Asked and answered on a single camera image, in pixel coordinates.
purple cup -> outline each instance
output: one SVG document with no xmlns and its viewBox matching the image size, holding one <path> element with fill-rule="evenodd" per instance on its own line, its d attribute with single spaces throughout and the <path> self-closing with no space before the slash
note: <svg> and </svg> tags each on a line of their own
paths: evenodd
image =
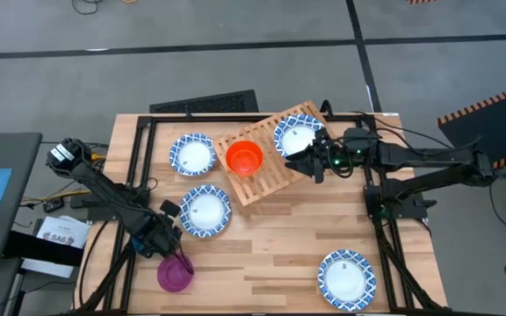
<svg viewBox="0 0 506 316">
<path fill-rule="evenodd" d="M 192 269 L 192 262 L 189 257 L 184 256 Z M 184 290 L 192 280 L 192 274 L 184 268 L 184 265 L 174 256 L 170 256 L 159 264 L 157 268 L 157 282 L 169 292 Z"/>
</svg>

black metal frame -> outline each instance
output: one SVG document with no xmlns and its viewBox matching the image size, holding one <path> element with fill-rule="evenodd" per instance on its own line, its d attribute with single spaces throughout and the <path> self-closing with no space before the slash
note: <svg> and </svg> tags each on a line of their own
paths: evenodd
<svg viewBox="0 0 506 316">
<path fill-rule="evenodd" d="M 323 112 L 324 118 L 328 122 L 353 122 L 355 123 L 356 127 L 362 127 L 363 123 L 366 123 L 368 126 L 370 126 L 371 130 L 376 128 L 375 122 L 373 119 L 370 119 L 368 117 L 364 117 L 361 115 L 336 115 L 333 113 L 329 102 L 324 102 L 322 105 L 322 108 L 320 109 L 321 112 Z M 138 117 L 138 122 L 136 124 L 136 133 L 134 135 L 134 145 L 132 147 L 132 155 L 130 158 L 130 163 L 128 165 L 128 174 L 126 176 L 126 184 L 127 185 L 134 185 L 134 178 L 136 173 L 136 164 L 138 161 L 138 155 L 140 152 L 141 147 L 141 139 L 143 135 L 143 131 L 146 127 L 148 127 L 149 133 L 148 133 L 148 139 L 144 154 L 144 162 L 142 166 L 141 171 L 141 180 L 140 180 L 140 186 L 143 187 L 146 185 L 145 179 L 149 176 L 149 163 L 151 162 L 152 154 L 153 154 L 153 146 L 154 146 L 154 139 L 156 135 L 156 128 L 157 125 L 160 123 L 189 123 L 189 122 L 257 122 L 262 119 L 268 118 L 268 115 L 191 115 L 190 113 L 187 113 L 185 116 L 182 115 L 176 115 L 172 117 L 153 117 L 153 116 L 142 116 Z M 366 179 L 366 185 L 372 186 L 373 185 L 373 179 L 372 179 L 372 172 L 370 170 L 370 167 L 364 167 L 365 172 L 365 179 Z M 397 257 L 400 259 L 403 265 L 405 265 L 405 260 L 403 257 L 403 250 L 401 247 L 401 239 L 400 239 L 400 233 L 399 229 L 396 223 L 396 219 L 391 219 L 390 222 L 390 233 L 392 235 L 392 240 L 394 244 L 394 252 L 397 255 Z M 378 236 L 384 235 L 383 227 L 381 223 L 378 221 L 378 224 L 376 224 L 376 221 L 374 221 L 374 228 L 375 233 Z M 112 264 L 117 261 L 119 258 L 120 249 L 122 248 L 123 244 L 123 237 L 124 237 L 124 229 L 119 226 L 116 234 L 116 240 L 114 242 L 114 250 L 112 252 Z M 395 298 L 395 291 L 394 291 L 394 284 L 392 279 L 392 272 L 390 270 L 390 265 L 387 257 L 387 253 L 379 247 L 379 258 L 380 258 L 380 264 L 384 275 L 384 284 L 386 286 L 386 293 L 387 293 L 387 301 L 390 311 L 398 310 L 396 298 Z M 126 264 L 126 274 L 125 279 L 123 283 L 122 288 L 122 295 L 120 300 L 120 310 L 127 311 L 129 299 L 130 299 L 130 290 L 132 288 L 132 280 L 134 276 L 134 262 L 135 262 L 135 255 L 131 256 L 128 259 L 128 262 Z M 408 286 L 408 284 L 401 279 L 402 289 L 403 289 L 403 296 L 405 298 L 405 304 L 406 307 L 409 309 L 414 309 L 415 305 L 413 303 L 413 298 L 411 295 L 411 290 Z M 105 303 L 103 305 L 103 309 L 111 309 L 112 305 L 112 292 L 113 287 L 109 289 L 107 294 L 105 295 Z"/>
</svg>

white paper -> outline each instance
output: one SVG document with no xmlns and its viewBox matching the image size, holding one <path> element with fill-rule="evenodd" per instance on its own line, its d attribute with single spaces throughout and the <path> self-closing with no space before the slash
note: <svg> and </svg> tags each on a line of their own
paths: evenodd
<svg viewBox="0 0 506 316">
<path fill-rule="evenodd" d="M 87 241 L 89 228 L 89 225 L 69 216 L 61 216 L 59 219 L 46 217 L 36 237 L 63 245 L 83 248 Z M 70 277 L 74 269 L 67 265 L 32 259 L 25 259 L 22 268 L 58 277 Z"/>
</svg>

blue and white bowl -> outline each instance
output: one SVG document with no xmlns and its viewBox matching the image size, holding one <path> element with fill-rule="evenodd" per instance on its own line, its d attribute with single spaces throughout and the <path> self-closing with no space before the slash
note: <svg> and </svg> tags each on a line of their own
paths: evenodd
<svg viewBox="0 0 506 316">
<path fill-rule="evenodd" d="M 325 299 L 346 312 L 365 309 L 376 294 L 372 266 L 362 255 L 347 249 L 334 251 L 323 259 L 317 283 Z"/>
<path fill-rule="evenodd" d="M 191 235 L 205 238 L 219 233 L 232 214 L 229 197 L 213 185 L 200 185 L 181 202 L 181 224 Z"/>
<path fill-rule="evenodd" d="M 169 152 L 169 163 L 176 172 L 185 176 L 204 175 L 215 162 L 212 140 L 203 133 L 181 136 Z"/>
<path fill-rule="evenodd" d="M 306 114 L 291 115 L 278 123 L 274 130 L 274 146 L 287 157 L 306 149 L 315 138 L 315 131 L 322 129 L 319 119 Z"/>
</svg>

blue patterned bowl rim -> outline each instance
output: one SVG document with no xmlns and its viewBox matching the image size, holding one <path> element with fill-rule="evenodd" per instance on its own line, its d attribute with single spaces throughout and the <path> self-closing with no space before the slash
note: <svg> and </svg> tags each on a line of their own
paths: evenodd
<svg viewBox="0 0 506 316">
<path fill-rule="evenodd" d="M 220 201 L 224 205 L 223 216 L 221 218 L 220 223 L 216 225 L 215 228 L 208 230 L 194 226 L 194 224 L 191 221 L 191 217 L 189 216 L 192 200 L 205 194 L 215 195 L 217 198 L 220 199 Z M 199 185 L 198 187 L 190 190 L 187 194 L 184 195 L 183 201 L 181 201 L 181 215 L 180 215 L 181 224 L 183 225 L 184 229 L 187 230 L 187 232 L 196 237 L 200 238 L 212 237 L 217 233 L 221 232 L 221 230 L 224 229 L 224 227 L 228 224 L 231 215 L 232 215 L 232 208 L 231 205 L 229 204 L 229 197 L 226 194 L 226 192 L 210 184 Z"/>
<path fill-rule="evenodd" d="M 190 171 L 187 170 L 181 165 L 178 161 L 179 152 L 184 147 L 184 145 L 193 142 L 199 141 L 205 144 L 210 150 L 210 162 L 206 167 L 199 171 Z M 175 140 L 173 146 L 171 146 L 171 150 L 169 151 L 169 163 L 173 169 L 185 176 L 201 176 L 204 175 L 208 170 L 210 170 L 214 163 L 216 162 L 216 153 L 214 152 L 213 142 L 210 137 L 203 133 L 188 133 L 186 135 L 181 136 L 178 140 Z"/>
<path fill-rule="evenodd" d="M 359 298 L 349 302 L 343 302 L 342 300 L 336 298 L 327 289 L 325 284 L 325 274 L 327 273 L 328 267 L 333 262 L 343 260 L 356 264 L 363 271 L 365 276 L 365 291 Z M 320 292 L 330 304 L 346 312 L 355 312 L 366 308 L 372 302 L 374 295 L 376 294 L 376 277 L 374 275 L 374 271 L 372 270 L 372 266 L 361 254 L 348 249 L 339 249 L 330 253 L 323 259 L 317 270 L 317 284 L 320 288 Z"/>
<path fill-rule="evenodd" d="M 278 153 L 285 158 L 286 152 L 282 139 L 286 131 L 295 126 L 307 126 L 314 130 L 314 132 L 324 127 L 319 119 L 307 114 L 294 114 L 281 120 L 274 129 L 274 146 L 277 148 Z"/>
</svg>

